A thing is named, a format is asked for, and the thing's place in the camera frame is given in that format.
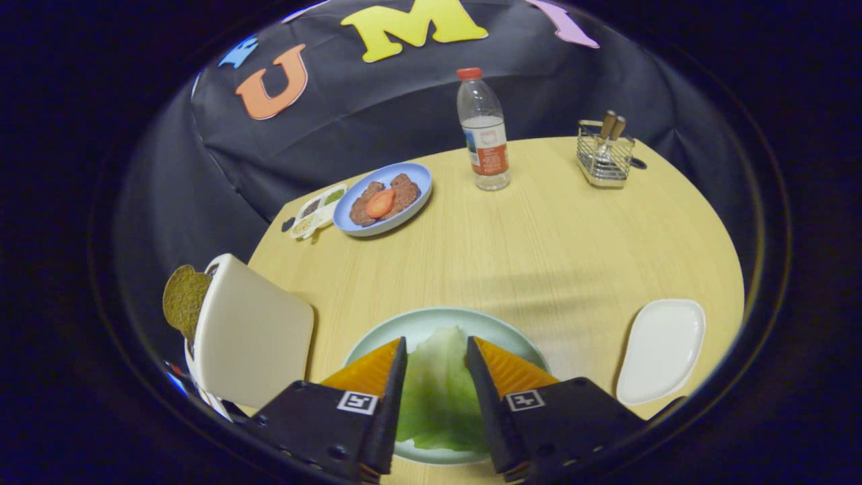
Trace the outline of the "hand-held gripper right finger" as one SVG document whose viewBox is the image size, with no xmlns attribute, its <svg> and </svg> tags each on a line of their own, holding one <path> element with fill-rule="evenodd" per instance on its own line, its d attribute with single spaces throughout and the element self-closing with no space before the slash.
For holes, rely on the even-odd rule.
<svg viewBox="0 0 862 485">
<path fill-rule="evenodd" d="M 648 424 L 588 378 L 560 381 L 474 335 L 465 365 L 494 470 L 508 484 L 585 481 Z"/>
</svg>

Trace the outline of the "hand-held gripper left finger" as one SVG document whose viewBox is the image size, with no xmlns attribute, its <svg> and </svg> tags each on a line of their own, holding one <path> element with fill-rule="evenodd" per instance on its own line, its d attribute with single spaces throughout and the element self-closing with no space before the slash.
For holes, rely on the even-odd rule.
<svg viewBox="0 0 862 485">
<path fill-rule="evenodd" d="M 406 368 L 398 337 L 326 383 L 295 381 L 240 427 L 329 481 L 378 484 L 391 472 Z"/>
</svg>

